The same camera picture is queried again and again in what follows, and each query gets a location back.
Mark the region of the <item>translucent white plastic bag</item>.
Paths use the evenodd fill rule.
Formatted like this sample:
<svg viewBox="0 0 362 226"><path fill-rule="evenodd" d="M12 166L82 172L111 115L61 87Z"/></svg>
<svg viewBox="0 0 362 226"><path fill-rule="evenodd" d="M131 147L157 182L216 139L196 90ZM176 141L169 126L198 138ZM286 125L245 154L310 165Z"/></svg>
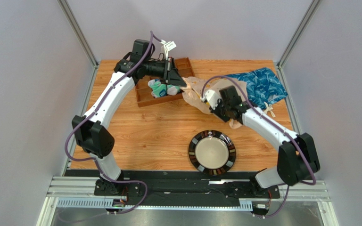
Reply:
<svg viewBox="0 0 362 226"><path fill-rule="evenodd" d="M245 81L239 81L236 78L230 78L231 80L233 80L234 82L236 82L241 88L243 89L243 93L245 95L248 96L248 94L254 94L253 91L248 92L246 89L246 85L248 84ZM180 89L182 91L184 91L184 93L182 94L183 99L185 100L185 102L187 102L189 105L199 109L202 113L204 114L211 114L210 110L209 110L209 104L205 104L203 102L201 102L201 92L203 90L204 84L206 82L206 80L204 79L199 79L197 77L187 77L183 79L187 86L186 87L181 87ZM208 91L209 89L214 90L216 92L216 94L219 95L219 90L221 88L225 88L229 85L234 85L230 80L225 79L225 78L220 78L220 79L214 79L211 80L210 82L208 82L205 85L205 91ZM265 114L268 114L268 112L271 114L271 116L274 118L276 115L273 112L273 107L272 104L269 104L267 102L262 101L262 104L265 105L265 107L263 108L263 111ZM229 123L229 126L232 129L237 129L239 127L242 126L242 124L240 122L237 122L236 120L233 119L229 119L226 120L226 122Z"/></svg>

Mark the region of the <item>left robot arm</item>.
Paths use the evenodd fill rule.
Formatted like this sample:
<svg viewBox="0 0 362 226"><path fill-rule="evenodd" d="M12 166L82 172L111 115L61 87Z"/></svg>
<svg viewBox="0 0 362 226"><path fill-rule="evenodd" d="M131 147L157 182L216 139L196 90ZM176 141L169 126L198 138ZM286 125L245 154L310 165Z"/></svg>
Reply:
<svg viewBox="0 0 362 226"><path fill-rule="evenodd" d="M176 47L173 41L160 40L162 59L152 59L155 46L151 41L136 39L128 52L115 66L111 80L95 104L84 114L72 119L74 137L78 146L89 154L99 167L100 177L96 187L109 194L118 195L125 190L123 172L112 154L115 139L108 131L111 119L126 95L144 76L158 77L166 85L185 87L168 56Z"/></svg>

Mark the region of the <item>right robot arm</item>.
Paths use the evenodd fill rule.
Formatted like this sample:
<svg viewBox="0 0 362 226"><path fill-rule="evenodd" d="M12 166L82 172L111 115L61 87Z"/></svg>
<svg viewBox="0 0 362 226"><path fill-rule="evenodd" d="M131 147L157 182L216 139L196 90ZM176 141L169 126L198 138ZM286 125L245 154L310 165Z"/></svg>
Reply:
<svg viewBox="0 0 362 226"><path fill-rule="evenodd" d="M201 100L207 103L210 112L222 121L238 121L253 129L277 150L277 165L250 177L254 194L262 194L267 188L282 184L316 184L314 174L321 166L311 135L298 134L277 123L259 107L242 97L235 86L225 87L219 92L209 89Z"/></svg>

